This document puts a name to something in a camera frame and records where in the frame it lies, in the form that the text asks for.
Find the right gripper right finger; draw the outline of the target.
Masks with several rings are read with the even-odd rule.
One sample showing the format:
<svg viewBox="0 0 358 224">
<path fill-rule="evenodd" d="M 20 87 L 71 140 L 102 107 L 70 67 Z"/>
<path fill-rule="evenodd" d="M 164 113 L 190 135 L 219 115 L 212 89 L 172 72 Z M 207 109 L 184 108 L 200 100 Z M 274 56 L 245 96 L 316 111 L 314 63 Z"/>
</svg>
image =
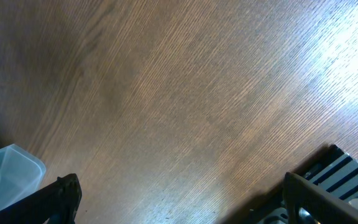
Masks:
<svg viewBox="0 0 358 224">
<path fill-rule="evenodd" d="M 283 199 L 290 224 L 301 223 L 300 209 L 320 223 L 358 224 L 357 209 L 291 172 L 285 174 Z"/>
</svg>

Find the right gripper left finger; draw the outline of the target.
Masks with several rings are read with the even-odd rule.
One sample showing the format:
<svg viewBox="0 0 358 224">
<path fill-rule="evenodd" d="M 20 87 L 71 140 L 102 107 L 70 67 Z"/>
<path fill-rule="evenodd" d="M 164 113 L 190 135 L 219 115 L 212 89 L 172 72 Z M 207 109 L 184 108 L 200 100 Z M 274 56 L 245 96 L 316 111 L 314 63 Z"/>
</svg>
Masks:
<svg viewBox="0 0 358 224">
<path fill-rule="evenodd" d="M 0 224 L 74 224 L 82 191 L 76 174 L 57 180 L 0 210 Z"/>
</svg>

